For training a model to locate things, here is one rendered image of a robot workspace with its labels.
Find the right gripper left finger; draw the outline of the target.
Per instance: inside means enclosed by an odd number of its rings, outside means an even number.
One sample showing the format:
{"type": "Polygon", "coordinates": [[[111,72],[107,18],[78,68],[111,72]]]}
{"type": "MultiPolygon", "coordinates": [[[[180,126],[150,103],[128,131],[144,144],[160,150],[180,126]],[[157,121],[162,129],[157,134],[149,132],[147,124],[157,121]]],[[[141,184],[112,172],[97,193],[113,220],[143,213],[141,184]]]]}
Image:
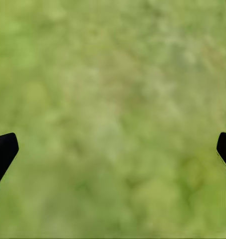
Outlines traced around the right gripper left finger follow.
{"type": "Polygon", "coordinates": [[[0,136],[0,181],[19,151],[15,133],[0,136]]]}

